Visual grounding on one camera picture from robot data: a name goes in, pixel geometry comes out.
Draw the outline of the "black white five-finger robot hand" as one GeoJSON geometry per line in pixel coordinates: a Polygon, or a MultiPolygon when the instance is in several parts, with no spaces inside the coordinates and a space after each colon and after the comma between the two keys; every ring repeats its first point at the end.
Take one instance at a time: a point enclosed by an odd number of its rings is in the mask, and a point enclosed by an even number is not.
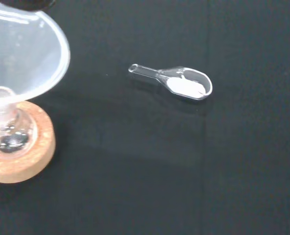
{"type": "Polygon", "coordinates": [[[40,11],[50,8],[56,0],[0,0],[0,3],[19,10],[40,11]]]}

